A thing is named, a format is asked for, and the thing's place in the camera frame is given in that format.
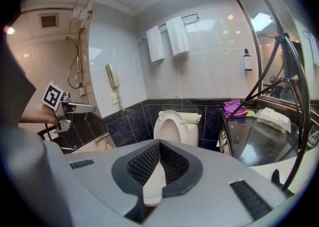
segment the black rubber grip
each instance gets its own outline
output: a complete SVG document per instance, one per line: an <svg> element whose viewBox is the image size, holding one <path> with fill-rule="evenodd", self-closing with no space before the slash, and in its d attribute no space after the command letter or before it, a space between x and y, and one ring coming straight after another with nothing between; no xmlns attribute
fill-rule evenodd
<svg viewBox="0 0 319 227"><path fill-rule="evenodd" d="M93 164L94 161L91 159L86 159L86 160L81 160L81 161L74 161L74 162L69 162L70 166L72 169L77 169L77 168L81 168L84 166L88 166Z"/></svg>
<svg viewBox="0 0 319 227"><path fill-rule="evenodd" d="M254 220L271 211L271 207L245 181L234 182L230 187Z"/></svg>

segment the purple cloth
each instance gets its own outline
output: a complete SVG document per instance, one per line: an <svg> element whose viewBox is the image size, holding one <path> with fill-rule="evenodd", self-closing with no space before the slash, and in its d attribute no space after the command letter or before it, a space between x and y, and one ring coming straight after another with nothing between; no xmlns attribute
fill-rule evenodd
<svg viewBox="0 0 319 227"><path fill-rule="evenodd" d="M238 106L240 105L240 100L236 99L230 102L224 102L224 110L226 113L233 113L236 108L238 108ZM244 112L246 109L244 106L242 106L238 111L237 114L240 114L242 112Z"/></svg>

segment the hand towel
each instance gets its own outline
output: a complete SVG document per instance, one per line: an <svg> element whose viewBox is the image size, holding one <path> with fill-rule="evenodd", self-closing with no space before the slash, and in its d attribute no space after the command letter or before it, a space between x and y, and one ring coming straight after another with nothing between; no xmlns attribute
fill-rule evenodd
<svg viewBox="0 0 319 227"><path fill-rule="evenodd" d="M189 52L186 30L180 16L167 21L166 27L173 56Z"/></svg>
<svg viewBox="0 0 319 227"><path fill-rule="evenodd" d="M237 99L237 100L233 100L233 101L230 101L230 102L224 102L224 109L226 112L229 112L229 113L233 113L236 108L240 105L240 100ZM241 113L243 111L245 111L246 108L244 106L242 106L238 111L237 113Z"/></svg>
<svg viewBox="0 0 319 227"><path fill-rule="evenodd" d="M164 113L164 111L160 111L159 112L159 116ZM177 112L179 113L179 115L184 118L186 123L194 123L197 124L200 121L201 118L201 114L198 113L181 113L181 112Z"/></svg>
<svg viewBox="0 0 319 227"><path fill-rule="evenodd" d="M312 33L310 34L310 45L311 51L313 53L314 64L319 67L319 50L318 50L318 41Z"/></svg>
<svg viewBox="0 0 319 227"><path fill-rule="evenodd" d="M148 39L151 62L164 58L163 43L161 41L161 34L158 26L149 29L146 32Z"/></svg>

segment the air vent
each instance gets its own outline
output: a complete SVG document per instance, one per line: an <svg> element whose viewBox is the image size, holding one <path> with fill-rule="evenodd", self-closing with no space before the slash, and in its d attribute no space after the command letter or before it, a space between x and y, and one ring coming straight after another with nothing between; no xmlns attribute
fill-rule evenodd
<svg viewBox="0 0 319 227"><path fill-rule="evenodd" d="M82 168L84 166L88 166L93 164L94 161L91 159L86 159L86 160L82 160L82 161L74 161L74 162L69 162L70 166L72 169L77 169L77 168Z"/></svg>
<svg viewBox="0 0 319 227"><path fill-rule="evenodd" d="M40 14L41 28L53 28L58 26L58 13Z"/></svg>

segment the ceiling light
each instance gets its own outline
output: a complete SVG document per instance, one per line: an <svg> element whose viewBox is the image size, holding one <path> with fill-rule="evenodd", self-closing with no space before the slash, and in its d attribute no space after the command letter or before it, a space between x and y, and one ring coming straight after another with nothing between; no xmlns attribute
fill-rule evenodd
<svg viewBox="0 0 319 227"><path fill-rule="evenodd" d="M6 34L9 34L9 35L14 33L14 29L12 27L9 27L9 26L5 26L4 31Z"/></svg>
<svg viewBox="0 0 319 227"><path fill-rule="evenodd" d="M265 13L258 13L253 19L251 19L255 32L261 31L266 28L273 21L270 18L270 15Z"/></svg>

